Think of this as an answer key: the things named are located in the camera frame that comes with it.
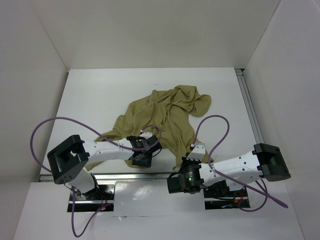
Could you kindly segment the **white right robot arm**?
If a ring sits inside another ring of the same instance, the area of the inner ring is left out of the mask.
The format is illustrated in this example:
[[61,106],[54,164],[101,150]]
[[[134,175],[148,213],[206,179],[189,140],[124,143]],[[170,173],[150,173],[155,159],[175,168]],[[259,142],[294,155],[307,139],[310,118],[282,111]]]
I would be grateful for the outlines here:
[[177,176],[167,178],[170,194],[195,194],[215,186],[220,194],[230,196],[242,189],[243,184],[260,179],[279,182],[291,178],[280,148],[273,145],[258,143],[253,151],[210,164],[201,162],[201,157],[206,153],[203,143],[196,142],[190,149],[191,152],[182,159]]

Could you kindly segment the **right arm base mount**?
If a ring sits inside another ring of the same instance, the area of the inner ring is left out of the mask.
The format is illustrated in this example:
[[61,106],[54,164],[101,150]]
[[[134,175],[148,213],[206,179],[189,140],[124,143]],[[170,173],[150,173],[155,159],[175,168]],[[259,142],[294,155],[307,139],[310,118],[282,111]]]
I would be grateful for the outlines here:
[[250,202],[247,189],[230,190],[225,180],[217,182],[203,190],[205,210],[249,209]]

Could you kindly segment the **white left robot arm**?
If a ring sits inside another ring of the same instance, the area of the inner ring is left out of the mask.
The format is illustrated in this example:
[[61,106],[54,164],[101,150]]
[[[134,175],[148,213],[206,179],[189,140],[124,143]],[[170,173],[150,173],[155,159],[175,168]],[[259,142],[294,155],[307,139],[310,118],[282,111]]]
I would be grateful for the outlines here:
[[160,141],[150,132],[113,143],[84,141],[75,134],[49,151],[47,159],[55,184],[69,184],[76,193],[92,200],[102,193],[103,188],[85,166],[110,160],[130,160],[134,166],[149,168],[153,153],[161,149]]

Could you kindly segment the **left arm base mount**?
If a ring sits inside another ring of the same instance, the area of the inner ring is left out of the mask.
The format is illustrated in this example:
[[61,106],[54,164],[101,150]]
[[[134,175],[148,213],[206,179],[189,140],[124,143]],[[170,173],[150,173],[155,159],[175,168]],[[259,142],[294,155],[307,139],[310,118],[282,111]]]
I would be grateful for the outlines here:
[[76,213],[93,213],[98,208],[101,208],[101,212],[114,211],[116,182],[112,180],[99,180],[98,186],[99,192],[88,198],[86,198],[78,191],[77,188],[75,188],[74,211]]

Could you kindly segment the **khaki zip-up jacket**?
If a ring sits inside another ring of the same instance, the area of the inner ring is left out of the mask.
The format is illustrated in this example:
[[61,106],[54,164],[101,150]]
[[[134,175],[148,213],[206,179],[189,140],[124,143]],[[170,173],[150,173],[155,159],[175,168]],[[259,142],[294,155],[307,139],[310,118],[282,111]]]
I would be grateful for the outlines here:
[[111,131],[103,136],[115,141],[137,136],[143,128],[160,137],[163,149],[175,156],[173,170],[182,164],[182,158],[195,139],[189,116],[204,116],[212,103],[207,94],[199,94],[196,86],[178,85],[169,90],[153,90],[146,97],[131,102],[119,115]]

